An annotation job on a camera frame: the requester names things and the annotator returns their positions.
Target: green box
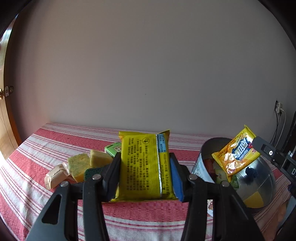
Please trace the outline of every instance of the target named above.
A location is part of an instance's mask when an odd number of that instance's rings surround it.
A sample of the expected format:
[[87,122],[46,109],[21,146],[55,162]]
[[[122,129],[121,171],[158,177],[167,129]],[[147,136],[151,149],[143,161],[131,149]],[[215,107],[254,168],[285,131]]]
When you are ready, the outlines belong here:
[[117,152],[121,152],[121,142],[115,142],[105,147],[105,153],[108,153],[112,157],[115,157]]

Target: yellow snack package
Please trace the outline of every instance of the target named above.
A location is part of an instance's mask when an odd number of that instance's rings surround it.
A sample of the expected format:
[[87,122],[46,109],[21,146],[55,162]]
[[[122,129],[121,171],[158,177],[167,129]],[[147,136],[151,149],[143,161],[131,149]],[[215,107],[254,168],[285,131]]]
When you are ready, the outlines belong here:
[[255,137],[254,133],[245,125],[244,129],[221,151],[212,154],[215,161],[226,172],[229,182],[232,175],[243,170],[260,156],[260,153],[252,145]]
[[174,199],[168,153],[169,131],[120,131],[121,165],[115,200]]

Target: bed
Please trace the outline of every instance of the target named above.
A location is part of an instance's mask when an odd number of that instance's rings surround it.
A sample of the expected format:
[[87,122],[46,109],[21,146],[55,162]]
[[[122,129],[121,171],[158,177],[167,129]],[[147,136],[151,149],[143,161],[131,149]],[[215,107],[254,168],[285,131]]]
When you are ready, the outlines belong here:
[[[169,147],[178,161],[192,169],[209,136],[171,134]],[[48,123],[25,140],[0,166],[0,217],[16,240],[25,240],[38,214],[53,193],[44,176],[70,156],[104,150],[118,141],[118,130]],[[289,181],[269,163],[276,178],[272,203],[255,216],[265,232],[278,207],[289,198]],[[110,240],[180,240],[187,203],[177,200],[103,204]],[[207,217],[206,239],[211,240],[213,218]],[[83,212],[78,206],[78,235],[84,239]]]

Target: wooden door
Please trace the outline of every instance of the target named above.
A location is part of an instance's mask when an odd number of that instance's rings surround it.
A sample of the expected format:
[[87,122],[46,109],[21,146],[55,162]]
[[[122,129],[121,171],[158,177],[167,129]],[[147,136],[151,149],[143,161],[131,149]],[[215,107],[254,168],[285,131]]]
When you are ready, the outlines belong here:
[[5,94],[4,63],[7,44],[15,19],[4,32],[0,40],[0,160],[7,159],[10,154],[20,145],[21,139],[18,134],[12,115],[9,95]]

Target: metal screw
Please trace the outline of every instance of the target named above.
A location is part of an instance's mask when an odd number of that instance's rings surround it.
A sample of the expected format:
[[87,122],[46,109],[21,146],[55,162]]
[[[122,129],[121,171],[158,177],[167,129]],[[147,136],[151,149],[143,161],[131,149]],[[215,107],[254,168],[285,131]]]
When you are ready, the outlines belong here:
[[93,175],[93,179],[94,180],[99,180],[99,179],[101,179],[101,175],[100,174],[95,174],[95,175]]
[[229,182],[227,182],[227,181],[222,181],[221,184],[222,184],[222,186],[224,186],[225,188],[229,187]]
[[69,183],[67,182],[67,181],[62,181],[61,182],[61,187],[66,187],[66,186],[68,186],[69,185]]
[[197,175],[195,175],[195,174],[189,174],[188,177],[189,177],[189,179],[192,180],[192,181],[194,181],[194,180],[197,179]]

